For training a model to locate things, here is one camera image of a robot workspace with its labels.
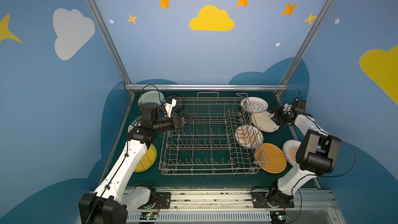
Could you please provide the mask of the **cream plate floral rim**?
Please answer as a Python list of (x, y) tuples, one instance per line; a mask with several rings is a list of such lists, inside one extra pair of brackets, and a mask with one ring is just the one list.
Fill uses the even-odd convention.
[(279, 126), (272, 120), (274, 114), (269, 112), (253, 113), (251, 115), (252, 124), (261, 131), (272, 133), (279, 129)]

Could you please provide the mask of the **white plate black emblem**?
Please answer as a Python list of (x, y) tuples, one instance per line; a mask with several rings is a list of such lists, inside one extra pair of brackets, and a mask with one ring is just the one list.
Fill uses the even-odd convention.
[(263, 113), (268, 109), (268, 103), (266, 100), (254, 96), (242, 99), (240, 106), (242, 110), (249, 113)]

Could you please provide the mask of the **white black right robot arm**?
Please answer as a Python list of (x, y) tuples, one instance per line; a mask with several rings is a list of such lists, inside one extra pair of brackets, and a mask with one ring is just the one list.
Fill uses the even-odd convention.
[(285, 207), (298, 189), (309, 180), (333, 172), (342, 140), (325, 132), (311, 114), (306, 113), (306, 100), (294, 99), (292, 103), (271, 109), (271, 120), (277, 125), (293, 124), (304, 135), (296, 152), (296, 164), (276, 180), (266, 196), (270, 207)]

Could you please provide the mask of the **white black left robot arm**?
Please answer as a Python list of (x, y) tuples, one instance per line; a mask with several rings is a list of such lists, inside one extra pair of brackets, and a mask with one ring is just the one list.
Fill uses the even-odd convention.
[(148, 152), (157, 134), (180, 130), (194, 118), (175, 113), (171, 103), (145, 103), (141, 106), (141, 118), (127, 134), (124, 149), (106, 178), (91, 194), (84, 194), (79, 201), (79, 212), (83, 224), (124, 224), (127, 217), (140, 207), (156, 204), (156, 189), (150, 184), (141, 184), (131, 193), (125, 194), (127, 184), (142, 157)]

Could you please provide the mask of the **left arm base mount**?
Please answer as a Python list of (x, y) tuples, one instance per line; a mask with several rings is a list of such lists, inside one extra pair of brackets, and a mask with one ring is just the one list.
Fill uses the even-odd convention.
[(138, 209), (169, 209), (171, 205), (170, 192), (158, 192), (153, 204), (142, 205)]

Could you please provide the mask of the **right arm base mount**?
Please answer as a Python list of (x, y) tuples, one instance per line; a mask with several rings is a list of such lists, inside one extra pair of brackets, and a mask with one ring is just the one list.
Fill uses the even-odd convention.
[(295, 205), (293, 201), (290, 201), (287, 204), (276, 203), (275, 205), (271, 205), (267, 200), (267, 192), (265, 191), (254, 191), (250, 193), (252, 198), (252, 203), (254, 208), (294, 208)]

